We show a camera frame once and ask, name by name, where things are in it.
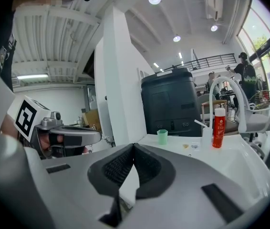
large black container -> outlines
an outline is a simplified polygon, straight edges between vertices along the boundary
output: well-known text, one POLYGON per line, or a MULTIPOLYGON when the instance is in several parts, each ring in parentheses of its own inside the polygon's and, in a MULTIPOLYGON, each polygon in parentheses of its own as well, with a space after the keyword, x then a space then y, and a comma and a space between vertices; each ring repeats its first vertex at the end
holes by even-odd
POLYGON ((169 135, 201 136, 197 95, 191 72, 175 69, 141 81, 145 125, 148 134, 165 129, 169 135))

tree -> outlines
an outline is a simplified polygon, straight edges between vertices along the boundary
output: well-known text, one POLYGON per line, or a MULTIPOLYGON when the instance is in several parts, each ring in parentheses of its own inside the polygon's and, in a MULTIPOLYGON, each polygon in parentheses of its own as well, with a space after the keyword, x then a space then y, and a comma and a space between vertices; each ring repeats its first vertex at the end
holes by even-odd
MULTIPOLYGON (((256 51, 257 49, 259 49, 263 44, 265 44, 267 41, 267 37, 265 35, 261 36, 261 37, 258 37, 256 40, 253 40, 253 44, 254 44, 254 47, 252 47, 252 50, 253 51, 256 51)), ((261 58, 261 60, 265 60, 269 55, 265 55, 261 58)))

black cap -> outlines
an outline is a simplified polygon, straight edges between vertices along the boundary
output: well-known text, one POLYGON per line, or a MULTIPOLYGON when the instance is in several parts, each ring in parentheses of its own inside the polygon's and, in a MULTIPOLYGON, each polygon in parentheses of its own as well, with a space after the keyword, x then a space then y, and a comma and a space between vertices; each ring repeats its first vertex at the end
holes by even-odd
POLYGON ((238 57, 241 58, 241 59, 244 59, 244 60, 248 59, 248 56, 246 55, 245 52, 240 53, 240 55, 238 57))

red spray bottle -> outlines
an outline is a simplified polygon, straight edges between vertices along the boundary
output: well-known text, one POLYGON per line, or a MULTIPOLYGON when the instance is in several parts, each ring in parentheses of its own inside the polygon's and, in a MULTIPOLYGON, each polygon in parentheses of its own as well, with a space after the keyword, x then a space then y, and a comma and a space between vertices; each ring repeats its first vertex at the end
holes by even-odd
POLYGON ((215 127, 212 145, 217 148, 221 147, 223 142, 225 131, 225 113, 224 108, 215 109, 215 127))

cardboard box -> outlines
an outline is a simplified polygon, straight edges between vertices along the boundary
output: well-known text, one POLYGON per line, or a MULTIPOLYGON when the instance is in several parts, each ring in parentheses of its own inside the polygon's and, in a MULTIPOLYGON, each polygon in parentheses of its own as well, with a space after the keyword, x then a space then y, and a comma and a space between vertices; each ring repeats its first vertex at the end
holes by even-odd
POLYGON ((99 113, 97 109, 83 113, 82 116, 86 125, 89 125, 90 128, 92 128, 93 125, 95 125, 96 129, 102 132, 100 119, 99 119, 99 113))

